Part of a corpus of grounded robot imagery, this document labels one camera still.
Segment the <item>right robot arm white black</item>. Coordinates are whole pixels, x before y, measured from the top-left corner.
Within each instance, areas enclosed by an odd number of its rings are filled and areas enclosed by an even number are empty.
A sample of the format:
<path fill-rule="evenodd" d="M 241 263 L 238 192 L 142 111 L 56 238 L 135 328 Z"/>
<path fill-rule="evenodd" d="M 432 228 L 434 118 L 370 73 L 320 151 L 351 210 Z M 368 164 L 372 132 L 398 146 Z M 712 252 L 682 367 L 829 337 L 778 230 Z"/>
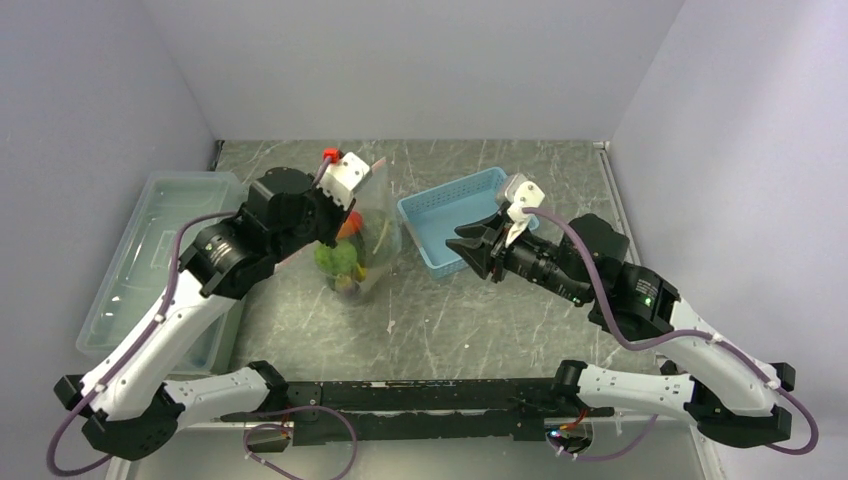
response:
<path fill-rule="evenodd" d="M 629 241 L 594 214 L 572 219 L 558 243 L 531 232 L 506 239 L 498 212 L 459 226 L 446 241 L 480 278 L 515 274 L 576 306 L 632 351 L 651 350 L 673 372 L 618 372 L 578 360 L 561 362 L 551 388 L 557 411 L 641 410 L 693 425 L 735 448 L 776 447 L 791 436 L 791 413 L 780 405 L 794 385 L 786 363 L 763 363 L 743 353 L 705 322 L 656 272 L 628 262 Z"/>

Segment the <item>yellow banana bunch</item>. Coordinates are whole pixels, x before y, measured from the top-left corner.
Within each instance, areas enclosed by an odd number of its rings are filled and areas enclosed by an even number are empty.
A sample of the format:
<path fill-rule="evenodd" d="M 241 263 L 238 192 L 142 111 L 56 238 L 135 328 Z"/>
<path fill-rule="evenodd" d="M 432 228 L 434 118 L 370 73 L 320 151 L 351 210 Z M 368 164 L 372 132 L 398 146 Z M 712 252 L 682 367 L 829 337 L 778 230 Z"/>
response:
<path fill-rule="evenodd" d="M 355 282 L 364 282 L 367 278 L 367 269 L 361 264 L 356 264 L 351 270 L 351 278 Z"/>

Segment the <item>light green custard apple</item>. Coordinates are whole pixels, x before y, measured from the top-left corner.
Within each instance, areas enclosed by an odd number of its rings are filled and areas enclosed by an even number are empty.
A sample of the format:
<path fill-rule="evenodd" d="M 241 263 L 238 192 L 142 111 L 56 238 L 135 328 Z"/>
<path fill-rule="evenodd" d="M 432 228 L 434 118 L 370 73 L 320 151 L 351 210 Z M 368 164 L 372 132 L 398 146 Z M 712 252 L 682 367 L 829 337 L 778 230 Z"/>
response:
<path fill-rule="evenodd" d="M 335 247 L 319 244 L 314 251 L 314 262 L 327 275 L 349 275 L 359 265 L 356 247 L 349 241 L 339 241 Z"/>

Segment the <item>green netted melon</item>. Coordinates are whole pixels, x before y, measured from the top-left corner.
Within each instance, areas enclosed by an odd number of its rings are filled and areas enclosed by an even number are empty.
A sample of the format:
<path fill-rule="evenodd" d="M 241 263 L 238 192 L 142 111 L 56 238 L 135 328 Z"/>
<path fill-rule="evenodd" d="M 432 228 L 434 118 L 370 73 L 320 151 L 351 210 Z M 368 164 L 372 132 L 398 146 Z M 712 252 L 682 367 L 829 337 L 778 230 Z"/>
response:
<path fill-rule="evenodd" d="M 383 210 L 362 211 L 364 226 L 365 261 L 367 265 L 378 265 L 389 261 L 394 254 L 394 221 Z"/>

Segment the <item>purple eggplant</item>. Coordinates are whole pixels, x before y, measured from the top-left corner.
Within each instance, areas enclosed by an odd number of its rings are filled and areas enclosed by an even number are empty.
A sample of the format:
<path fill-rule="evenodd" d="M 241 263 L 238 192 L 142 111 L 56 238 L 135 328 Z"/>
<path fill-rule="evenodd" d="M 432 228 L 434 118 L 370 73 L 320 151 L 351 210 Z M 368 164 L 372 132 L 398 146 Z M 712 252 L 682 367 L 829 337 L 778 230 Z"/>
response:
<path fill-rule="evenodd" d="M 345 297 L 354 297 L 360 294 L 360 283 L 350 275 L 338 275 L 333 282 L 334 291 Z"/>

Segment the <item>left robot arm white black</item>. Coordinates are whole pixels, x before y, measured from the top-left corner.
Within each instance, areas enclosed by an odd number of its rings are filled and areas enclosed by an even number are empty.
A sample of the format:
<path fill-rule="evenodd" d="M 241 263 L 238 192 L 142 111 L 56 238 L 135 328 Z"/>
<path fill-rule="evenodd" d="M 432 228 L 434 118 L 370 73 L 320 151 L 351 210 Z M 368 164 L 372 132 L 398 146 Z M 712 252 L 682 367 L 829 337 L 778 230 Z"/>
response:
<path fill-rule="evenodd" d="M 97 367 L 54 391 L 82 418 L 89 445 L 107 458 L 144 458 L 193 424 L 240 413 L 279 417 L 284 378 L 265 361 L 228 374 L 175 382 L 170 373 L 195 340 L 276 266 L 305 246 L 335 244 L 370 170 L 342 160 L 321 175 L 274 168 L 235 212 L 207 214 L 176 247 L 168 283 L 131 333 Z"/>

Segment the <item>light blue plastic basket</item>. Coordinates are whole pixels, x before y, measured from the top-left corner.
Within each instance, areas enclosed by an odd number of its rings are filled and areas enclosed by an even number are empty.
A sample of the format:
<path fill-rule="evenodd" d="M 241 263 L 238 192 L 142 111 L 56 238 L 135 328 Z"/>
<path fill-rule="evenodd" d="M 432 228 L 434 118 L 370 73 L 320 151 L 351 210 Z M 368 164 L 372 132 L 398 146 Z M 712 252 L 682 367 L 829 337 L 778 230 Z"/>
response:
<path fill-rule="evenodd" d="M 431 278 L 438 280 L 467 267 L 445 241 L 454 229 L 498 210 L 495 195 L 507 178 L 492 167 L 397 201 L 397 209 Z"/>

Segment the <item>clear zip top bag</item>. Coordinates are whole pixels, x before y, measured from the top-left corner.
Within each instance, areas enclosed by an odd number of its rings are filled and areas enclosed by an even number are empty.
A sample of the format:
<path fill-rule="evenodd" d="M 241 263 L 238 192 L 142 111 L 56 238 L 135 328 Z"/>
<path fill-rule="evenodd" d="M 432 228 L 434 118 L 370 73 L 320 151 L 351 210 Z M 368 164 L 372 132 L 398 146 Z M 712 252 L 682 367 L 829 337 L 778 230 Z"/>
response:
<path fill-rule="evenodd" d="M 400 221 L 390 168 L 382 157 L 371 165 L 372 176 L 357 195 L 334 248 L 318 244 L 313 261 L 326 286 L 342 301 L 360 303 L 397 259 Z"/>

